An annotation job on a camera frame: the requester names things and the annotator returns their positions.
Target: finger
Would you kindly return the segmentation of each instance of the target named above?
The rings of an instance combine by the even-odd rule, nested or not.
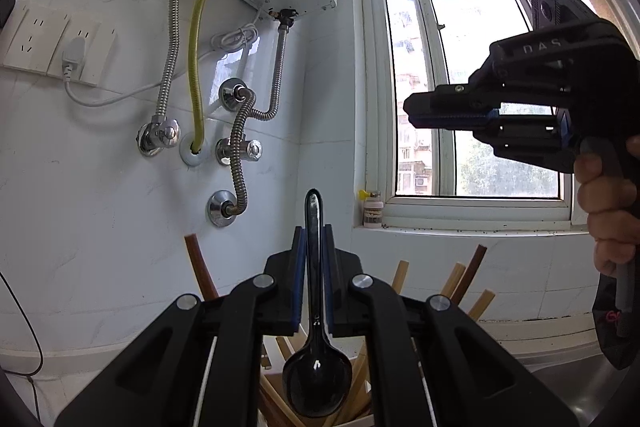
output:
[[[625,208],[636,201],[638,190],[629,180],[600,176],[578,190],[578,204],[585,212]]]
[[[640,245],[640,219],[624,210],[609,210],[587,216],[587,229],[596,239],[614,239]]]
[[[626,150],[629,151],[631,156],[640,158],[640,135],[632,136],[626,141]]]
[[[587,183],[602,174],[602,160],[594,153],[580,154],[574,162],[575,180]]]
[[[626,245],[618,241],[596,241],[593,250],[593,264],[596,269],[610,277],[616,272],[616,264],[624,264],[631,261],[636,253],[635,245]]]

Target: black spoon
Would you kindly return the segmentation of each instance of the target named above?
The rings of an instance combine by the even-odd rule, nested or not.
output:
[[[334,349],[324,332],[322,308],[322,198],[312,188],[305,198],[306,275],[309,334],[305,345],[282,370],[287,401],[302,416],[318,418],[335,412],[351,386],[351,363]]]

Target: camera lens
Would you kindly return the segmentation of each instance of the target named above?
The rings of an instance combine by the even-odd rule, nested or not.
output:
[[[551,19],[553,17],[551,6],[549,6],[549,4],[546,1],[542,1],[542,4],[540,5],[540,9],[542,10],[542,15],[545,16],[546,20],[551,22]]]

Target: wall socket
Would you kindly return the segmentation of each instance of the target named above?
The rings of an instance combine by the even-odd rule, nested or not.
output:
[[[62,78],[62,52],[73,38],[82,37],[84,62],[71,79],[97,86],[115,36],[113,26],[92,14],[18,1],[0,32],[0,64]]]

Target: yellow hose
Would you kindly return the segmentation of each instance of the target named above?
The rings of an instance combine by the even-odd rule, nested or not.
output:
[[[187,56],[187,72],[189,75],[189,91],[193,106],[193,142],[191,152],[198,154],[204,142],[204,111],[202,110],[202,95],[200,93],[200,77],[198,76],[198,36],[200,34],[200,19],[206,0],[196,0],[191,15],[191,29],[189,31],[189,52]]]

